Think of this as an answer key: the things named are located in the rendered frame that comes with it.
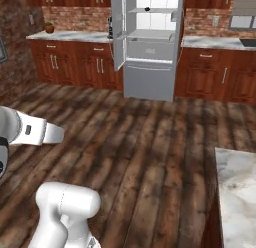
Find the window with grey blind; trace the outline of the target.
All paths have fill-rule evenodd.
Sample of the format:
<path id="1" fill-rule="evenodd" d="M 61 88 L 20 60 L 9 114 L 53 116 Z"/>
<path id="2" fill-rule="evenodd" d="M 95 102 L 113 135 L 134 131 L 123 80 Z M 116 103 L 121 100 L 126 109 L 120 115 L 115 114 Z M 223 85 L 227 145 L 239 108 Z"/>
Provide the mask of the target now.
<path id="1" fill-rule="evenodd" d="M 256 0 L 234 0 L 229 28 L 256 30 Z"/>

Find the grey freezer drawer front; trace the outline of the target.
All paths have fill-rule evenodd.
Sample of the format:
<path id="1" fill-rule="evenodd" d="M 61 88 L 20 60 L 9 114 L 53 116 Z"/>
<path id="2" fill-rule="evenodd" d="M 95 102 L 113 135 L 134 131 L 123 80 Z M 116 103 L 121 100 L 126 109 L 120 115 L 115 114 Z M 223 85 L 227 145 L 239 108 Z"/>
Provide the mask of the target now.
<path id="1" fill-rule="evenodd" d="M 171 71 L 136 70 L 127 68 L 128 65 L 146 68 L 171 68 Z M 123 81 L 125 97 L 173 101 L 175 77 L 171 64 L 127 61 L 123 68 Z"/>

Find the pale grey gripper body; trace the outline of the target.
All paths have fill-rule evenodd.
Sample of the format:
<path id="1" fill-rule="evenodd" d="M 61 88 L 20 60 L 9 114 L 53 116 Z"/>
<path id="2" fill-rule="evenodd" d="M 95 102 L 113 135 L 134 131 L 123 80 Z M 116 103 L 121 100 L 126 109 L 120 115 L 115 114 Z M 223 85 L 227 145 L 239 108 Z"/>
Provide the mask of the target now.
<path id="1" fill-rule="evenodd" d="M 46 124 L 43 142 L 45 144 L 58 144 L 64 139 L 64 129 L 52 123 Z"/>

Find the grey fridge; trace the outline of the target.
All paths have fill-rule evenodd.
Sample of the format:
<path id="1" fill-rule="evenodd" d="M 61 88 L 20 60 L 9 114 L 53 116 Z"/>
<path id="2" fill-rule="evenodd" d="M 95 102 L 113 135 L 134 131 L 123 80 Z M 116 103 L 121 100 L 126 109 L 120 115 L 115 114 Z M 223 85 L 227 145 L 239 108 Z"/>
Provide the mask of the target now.
<path id="1" fill-rule="evenodd" d="M 126 0 L 126 61 L 173 66 L 178 0 Z M 177 66 L 173 66 L 174 77 Z"/>

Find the brown wooden base cupboards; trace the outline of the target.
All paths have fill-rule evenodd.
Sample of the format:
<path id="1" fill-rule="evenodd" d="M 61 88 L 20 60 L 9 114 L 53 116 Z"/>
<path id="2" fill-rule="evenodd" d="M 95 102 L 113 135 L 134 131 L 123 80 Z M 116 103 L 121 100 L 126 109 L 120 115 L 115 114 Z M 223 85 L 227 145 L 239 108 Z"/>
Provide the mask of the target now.
<path id="1" fill-rule="evenodd" d="M 256 51 L 184 48 L 175 96 L 256 105 Z"/>
<path id="2" fill-rule="evenodd" d="M 123 90 L 123 72 L 114 71 L 109 42 L 32 39 L 29 44 L 41 82 Z"/>

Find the grey fridge door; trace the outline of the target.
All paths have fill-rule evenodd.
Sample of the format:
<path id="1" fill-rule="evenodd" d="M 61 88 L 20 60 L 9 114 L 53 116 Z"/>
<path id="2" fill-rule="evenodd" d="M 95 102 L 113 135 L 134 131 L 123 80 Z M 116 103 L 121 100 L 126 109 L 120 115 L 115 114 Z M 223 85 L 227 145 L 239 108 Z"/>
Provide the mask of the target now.
<path id="1" fill-rule="evenodd" d="M 114 69 L 119 71 L 126 61 L 126 0 L 111 0 Z"/>
<path id="2" fill-rule="evenodd" d="M 180 30 L 181 30 L 181 24 L 182 24 L 182 16 L 183 16 L 183 3 L 184 0 L 178 0 L 178 7 L 176 10 L 176 31 L 175 31 L 175 40 L 174 40 L 174 55 L 173 55 L 173 66 L 177 66 L 178 62 L 178 51 L 179 51 L 179 44 L 180 44 Z"/>

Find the brown wooden island cabinet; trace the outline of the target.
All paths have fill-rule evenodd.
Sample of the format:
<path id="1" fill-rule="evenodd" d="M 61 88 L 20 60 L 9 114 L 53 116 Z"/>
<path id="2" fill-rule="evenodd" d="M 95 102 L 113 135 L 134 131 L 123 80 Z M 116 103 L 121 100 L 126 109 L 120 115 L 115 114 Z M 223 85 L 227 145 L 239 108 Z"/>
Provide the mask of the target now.
<path id="1" fill-rule="evenodd" d="M 200 248 L 224 248 L 218 190 L 213 196 Z"/>

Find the dark sink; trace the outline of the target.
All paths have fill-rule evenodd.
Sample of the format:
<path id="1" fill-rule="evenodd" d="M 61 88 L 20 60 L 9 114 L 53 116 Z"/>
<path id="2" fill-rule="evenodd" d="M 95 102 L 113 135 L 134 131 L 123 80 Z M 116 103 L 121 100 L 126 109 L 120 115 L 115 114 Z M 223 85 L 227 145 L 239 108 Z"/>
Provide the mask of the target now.
<path id="1" fill-rule="evenodd" d="M 256 39 L 239 39 L 244 47 L 256 47 Z"/>

